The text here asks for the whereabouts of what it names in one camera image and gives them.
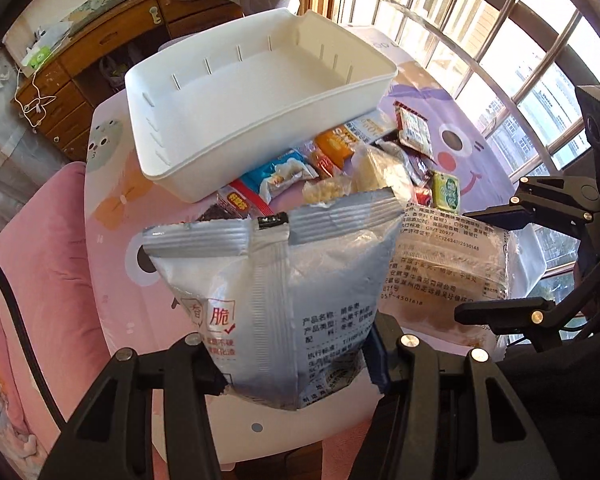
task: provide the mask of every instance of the pink cushion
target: pink cushion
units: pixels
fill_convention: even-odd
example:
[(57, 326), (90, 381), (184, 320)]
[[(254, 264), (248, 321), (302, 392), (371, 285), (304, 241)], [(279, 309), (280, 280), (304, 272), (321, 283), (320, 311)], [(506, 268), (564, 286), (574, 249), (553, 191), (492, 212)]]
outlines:
[(24, 422), (24, 412), (22, 411), (22, 402), (16, 387), (16, 381), (11, 370), (11, 359), (9, 358), (9, 348), (7, 345), (7, 336), (0, 320), (0, 384), (7, 397), (7, 416), (13, 427), (22, 434), (30, 433)]
[[(0, 233), (0, 266), (64, 418), (109, 360), (87, 260), (84, 170), (81, 162), (62, 168)], [(0, 319), (26, 423), (50, 450), (58, 428), (34, 385), (1, 295)]]

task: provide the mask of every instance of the table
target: table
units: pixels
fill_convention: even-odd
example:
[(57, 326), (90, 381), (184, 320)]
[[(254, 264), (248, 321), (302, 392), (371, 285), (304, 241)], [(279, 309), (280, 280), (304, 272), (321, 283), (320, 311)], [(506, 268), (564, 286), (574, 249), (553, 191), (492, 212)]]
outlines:
[[(429, 120), (435, 159), (461, 185), (462, 210), (502, 204), (514, 189), (485, 140), (449, 95), (384, 34), (352, 31), (391, 57), (400, 74), (381, 107), (396, 99)], [(271, 204), (278, 212), (300, 203), (300, 187)], [(134, 149), (126, 95), (103, 102), (93, 115), (85, 180), (85, 222), (91, 281), (109, 351), (168, 348), (195, 325), (176, 305), (141, 250), (146, 227), (196, 219), (212, 198), (181, 202), (142, 176)], [(380, 395), (366, 370), (351, 386), (298, 412), (284, 412), (235, 396), (209, 397), (208, 414), (221, 463), (283, 452), (368, 420)], [(161, 392), (154, 394), (154, 445), (164, 457)]]

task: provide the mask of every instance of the white plastic basket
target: white plastic basket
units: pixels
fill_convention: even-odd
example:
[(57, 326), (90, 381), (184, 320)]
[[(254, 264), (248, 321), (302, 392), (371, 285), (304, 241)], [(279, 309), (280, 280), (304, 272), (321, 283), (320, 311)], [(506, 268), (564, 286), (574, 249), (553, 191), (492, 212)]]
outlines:
[(396, 74), (372, 46), (314, 12), (275, 9), (219, 25), (126, 73), (140, 167), (196, 202), (372, 110)]

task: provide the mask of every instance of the snack bag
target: snack bag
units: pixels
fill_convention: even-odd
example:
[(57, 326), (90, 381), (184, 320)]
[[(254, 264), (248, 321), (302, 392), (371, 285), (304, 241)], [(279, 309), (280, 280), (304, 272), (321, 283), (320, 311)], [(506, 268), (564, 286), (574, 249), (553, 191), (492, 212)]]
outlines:
[(414, 186), (427, 187), (432, 174), (419, 156), (390, 140), (379, 139), (376, 141), (376, 146), (400, 160)]
[(312, 165), (320, 178), (331, 178), (342, 174), (333, 161), (312, 140), (298, 146), (296, 150), (304, 156), (304, 160)]
[(404, 207), (415, 202), (415, 192), (404, 166), (394, 156), (375, 146), (359, 143), (351, 160), (356, 191), (391, 187)]
[(458, 214), (460, 209), (460, 185), (453, 175), (434, 171), (433, 207)]
[(344, 162), (353, 155), (351, 146), (360, 140), (342, 125), (321, 133), (315, 137), (314, 142), (342, 170)]
[(427, 120), (400, 101), (394, 103), (400, 143), (418, 153), (433, 158), (431, 136)]
[(402, 212), (381, 189), (288, 214), (153, 227), (144, 250), (232, 390), (294, 410), (360, 370)]
[(418, 204), (431, 206), (431, 190), (428, 187), (415, 187), (414, 189)]
[(404, 220), (379, 309), (404, 329), (491, 352), (487, 326), (456, 323), (467, 301), (502, 300), (509, 279), (509, 232), (430, 207), (411, 206)]
[(314, 142), (342, 170), (345, 161), (353, 155), (356, 144), (370, 144), (394, 131), (396, 126), (392, 118), (376, 109), (321, 133)]
[(273, 212), (269, 206), (258, 195), (248, 189), (240, 180), (234, 180), (216, 192), (215, 202), (196, 221), (257, 218), (271, 214)]
[(296, 150), (289, 150), (240, 177), (266, 204), (300, 180), (318, 178), (311, 165), (306, 164)]
[(352, 188), (353, 179), (348, 175), (340, 174), (315, 183), (305, 182), (302, 188), (302, 197), (307, 204), (331, 202), (349, 195)]

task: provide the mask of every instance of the wooden desk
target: wooden desk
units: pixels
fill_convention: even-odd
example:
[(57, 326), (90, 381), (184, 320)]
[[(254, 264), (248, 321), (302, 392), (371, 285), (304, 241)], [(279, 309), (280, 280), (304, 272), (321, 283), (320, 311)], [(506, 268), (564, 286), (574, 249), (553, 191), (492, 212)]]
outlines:
[[(164, 29), (179, 38), (242, 16), (227, 0), (125, 0), (89, 23), (66, 42), (35, 76), (41, 95), (55, 95), (46, 116), (29, 114), (37, 130), (72, 160), (85, 160), (94, 108), (113, 95), (94, 63), (141, 34)], [(38, 95), (26, 80), (17, 97), (27, 104)]]

